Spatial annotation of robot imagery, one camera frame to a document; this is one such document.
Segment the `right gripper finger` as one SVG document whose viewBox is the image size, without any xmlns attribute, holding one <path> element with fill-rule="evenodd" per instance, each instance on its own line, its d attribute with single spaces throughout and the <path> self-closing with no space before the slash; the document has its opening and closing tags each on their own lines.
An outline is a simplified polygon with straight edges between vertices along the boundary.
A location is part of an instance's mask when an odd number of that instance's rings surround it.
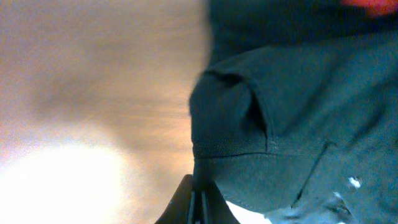
<svg viewBox="0 0 398 224">
<path fill-rule="evenodd" d="M 239 224 L 214 182 L 195 185 L 187 174 L 155 224 Z"/>
</svg>

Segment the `black shorts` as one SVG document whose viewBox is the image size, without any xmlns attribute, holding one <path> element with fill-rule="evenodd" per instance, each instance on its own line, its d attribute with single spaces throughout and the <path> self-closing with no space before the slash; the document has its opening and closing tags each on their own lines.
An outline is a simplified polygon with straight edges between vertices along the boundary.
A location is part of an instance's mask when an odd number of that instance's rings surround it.
<svg viewBox="0 0 398 224">
<path fill-rule="evenodd" d="M 272 223 L 397 222 L 397 12 L 213 0 L 195 185 Z"/>
</svg>

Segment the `red garment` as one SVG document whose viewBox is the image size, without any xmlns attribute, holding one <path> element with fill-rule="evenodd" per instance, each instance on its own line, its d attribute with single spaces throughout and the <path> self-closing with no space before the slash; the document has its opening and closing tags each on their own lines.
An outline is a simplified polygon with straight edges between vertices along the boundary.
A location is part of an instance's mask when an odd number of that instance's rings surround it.
<svg viewBox="0 0 398 224">
<path fill-rule="evenodd" d="M 341 0 L 345 6 L 363 8 L 369 16 L 378 17 L 397 12 L 397 0 Z"/>
</svg>

